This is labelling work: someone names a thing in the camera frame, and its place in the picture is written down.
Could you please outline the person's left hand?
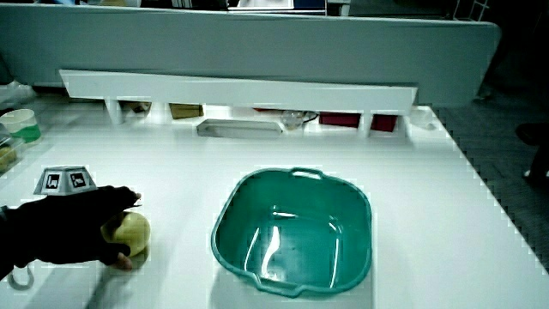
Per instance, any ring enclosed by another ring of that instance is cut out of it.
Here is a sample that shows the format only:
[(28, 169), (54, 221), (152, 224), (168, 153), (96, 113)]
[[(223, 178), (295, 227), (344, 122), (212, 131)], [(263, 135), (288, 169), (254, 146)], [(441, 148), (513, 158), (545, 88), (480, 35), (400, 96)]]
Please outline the person's left hand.
[(45, 198), (1, 208), (1, 276), (34, 260), (76, 264), (99, 260), (131, 270), (130, 248), (108, 243), (101, 227), (141, 197), (131, 189), (97, 186), (84, 167), (48, 167), (35, 188)]

